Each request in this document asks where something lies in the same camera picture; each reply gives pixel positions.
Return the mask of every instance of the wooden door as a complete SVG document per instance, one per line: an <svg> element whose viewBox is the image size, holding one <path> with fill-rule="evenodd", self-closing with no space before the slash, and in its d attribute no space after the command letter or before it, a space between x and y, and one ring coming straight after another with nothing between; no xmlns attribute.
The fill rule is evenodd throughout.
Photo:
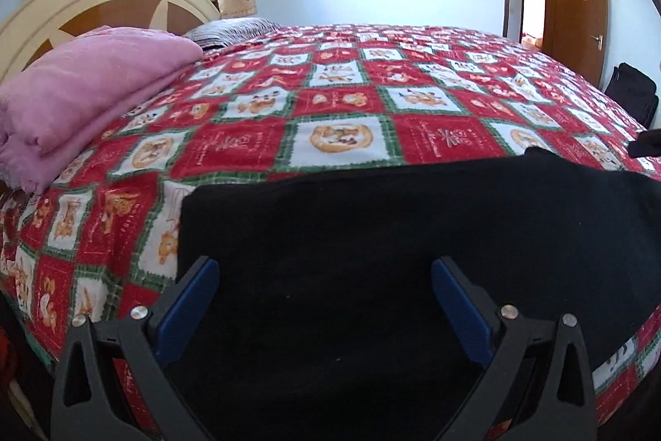
<svg viewBox="0 0 661 441"><path fill-rule="evenodd" d="M608 0L547 0L543 51L598 87L607 26Z"/></svg>

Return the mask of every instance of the metal screw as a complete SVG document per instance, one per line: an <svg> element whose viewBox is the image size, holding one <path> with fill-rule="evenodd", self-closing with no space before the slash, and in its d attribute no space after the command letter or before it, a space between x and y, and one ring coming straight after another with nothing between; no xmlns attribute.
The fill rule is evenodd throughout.
<svg viewBox="0 0 661 441"><path fill-rule="evenodd" d="M563 315L563 323L568 327L576 327L578 320L573 314L565 314Z"/></svg>
<svg viewBox="0 0 661 441"><path fill-rule="evenodd" d="M500 309L500 315L507 320L516 320L519 315L519 309L514 305L504 305Z"/></svg>
<svg viewBox="0 0 661 441"><path fill-rule="evenodd" d="M146 306L138 305L137 307L133 307L131 309L131 318L133 318L134 320L141 320L149 313L150 310L146 308Z"/></svg>
<svg viewBox="0 0 661 441"><path fill-rule="evenodd" d="M76 314L72 320L71 320L71 325L74 327L80 327L82 324L85 323L85 315L84 314Z"/></svg>

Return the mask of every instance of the red and white checkered bedspread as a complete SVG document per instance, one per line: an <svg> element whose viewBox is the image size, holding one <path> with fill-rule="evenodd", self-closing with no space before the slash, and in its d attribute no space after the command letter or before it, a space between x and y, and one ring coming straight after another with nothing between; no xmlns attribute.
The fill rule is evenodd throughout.
<svg viewBox="0 0 661 441"><path fill-rule="evenodd" d="M207 54L116 120L41 197L2 203L0 289L57 357L72 316L125 316L176 274L182 198L196 186L319 170L523 153L661 180L630 159L641 129L539 52L444 27L282 29ZM661 308L594 372L604 422L654 367ZM130 373L123 379L137 404Z"/></svg>

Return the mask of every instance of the door handle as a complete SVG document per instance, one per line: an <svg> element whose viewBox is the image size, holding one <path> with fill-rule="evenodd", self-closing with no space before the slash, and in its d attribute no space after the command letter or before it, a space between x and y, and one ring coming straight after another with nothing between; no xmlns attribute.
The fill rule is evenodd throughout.
<svg viewBox="0 0 661 441"><path fill-rule="evenodd" d="M602 48L604 47L604 36L602 36L602 35L592 36L591 38L593 40L597 40L597 42L599 42L599 51L601 51Z"/></svg>

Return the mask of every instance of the blue clamp pad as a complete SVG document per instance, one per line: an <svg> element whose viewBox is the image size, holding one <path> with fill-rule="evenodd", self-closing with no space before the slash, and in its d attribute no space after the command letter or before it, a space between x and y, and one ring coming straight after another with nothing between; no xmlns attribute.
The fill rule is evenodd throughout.
<svg viewBox="0 0 661 441"><path fill-rule="evenodd" d="M193 337L220 283L218 262L199 258L153 306L148 334L161 368L177 361Z"/></svg>
<svg viewBox="0 0 661 441"><path fill-rule="evenodd" d="M432 264L432 286L468 359L486 370L496 353L494 341L500 326L495 303L450 258Z"/></svg>

